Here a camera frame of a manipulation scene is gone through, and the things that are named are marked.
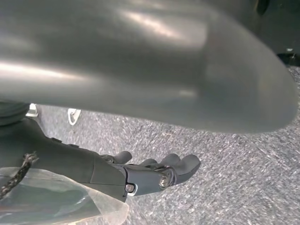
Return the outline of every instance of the curved gray surface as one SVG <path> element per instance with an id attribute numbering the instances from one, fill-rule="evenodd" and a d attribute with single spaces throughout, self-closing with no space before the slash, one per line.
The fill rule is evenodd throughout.
<path id="1" fill-rule="evenodd" d="M 3 100 L 222 132 L 274 130 L 297 109 L 271 50 L 194 1 L 2 1 L 0 49 Z"/>
<path id="2" fill-rule="evenodd" d="M 292 73 L 300 87 L 300 69 Z M 170 153 L 201 160 L 187 183 L 129 197 L 125 225 L 300 224 L 300 114 L 277 132 L 230 135 L 87 111 L 71 126 L 67 109 L 39 110 L 46 133 L 64 143 L 100 154 L 127 150 L 130 163 Z"/>

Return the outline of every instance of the robotic hand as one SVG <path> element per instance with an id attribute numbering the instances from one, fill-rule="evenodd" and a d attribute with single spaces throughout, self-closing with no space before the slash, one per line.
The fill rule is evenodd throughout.
<path id="1" fill-rule="evenodd" d="M 127 151 L 116 156 L 102 155 L 106 162 L 126 176 L 125 191 L 129 196 L 160 192 L 167 187 L 185 182 L 193 176 L 201 164 L 195 155 L 188 155 L 180 160 L 176 154 L 170 154 L 158 163 L 146 159 L 139 165 L 128 164 L 132 155 Z"/>
<path id="2" fill-rule="evenodd" d="M 127 195 L 145 195 L 188 180 L 201 165 L 194 155 L 180 160 L 170 154 L 158 163 L 146 159 L 139 165 L 126 164 L 127 151 L 116 156 L 99 155 L 73 144 L 46 137 L 35 120 L 24 118 L 0 126 L 0 168 L 20 167 L 22 156 L 35 151 L 32 168 L 63 175 L 82 185 L 124 202 Z"/>

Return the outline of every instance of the metal screw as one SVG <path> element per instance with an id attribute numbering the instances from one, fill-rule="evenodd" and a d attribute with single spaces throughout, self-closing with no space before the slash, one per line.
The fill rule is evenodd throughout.
<path id="1" fill-rule="evenodd" d="M 159 186 L 161 189 L 166 189 L 169 186 L 169 179 L 167 177 L 163 176 L 161 178 L 159 182 Z"/>
<path id="2" fill-rule="evenodd" d="M 129 192 L 129 193 L 133 192 L 134 191 L 134 185 L 133 184 L 127 184 L 125 186 L 125 190 L 127 192 Z"/>

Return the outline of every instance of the dark gray robotic arm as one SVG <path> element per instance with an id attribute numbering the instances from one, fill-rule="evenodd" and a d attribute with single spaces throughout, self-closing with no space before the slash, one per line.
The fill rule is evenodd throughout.
<path id="1" fill-rule="evenodd" d="M 201 164 L 194 155 L 180 160 L 170 154 L 161 163 L 147 159 L 126 165 L 132 158 L 129 152 L 113 157 L 64 144 L 44 136 L 36 121 L 29 118 L 0 127 L 0 168 L 20 167 L 23 155 L 32 151 L 39 158 L 33 168 L 64 175 L 124 202 L 127 194 L 150 194 L 185 182 Z"/>

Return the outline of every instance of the black rubber part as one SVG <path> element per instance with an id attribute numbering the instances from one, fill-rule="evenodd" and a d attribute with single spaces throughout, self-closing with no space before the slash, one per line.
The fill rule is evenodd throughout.
<path id="1" fill-rule="evenodd" d="M 0 126 L 22 120 L 29 108 L 29 103 L 0 102 Z"/>

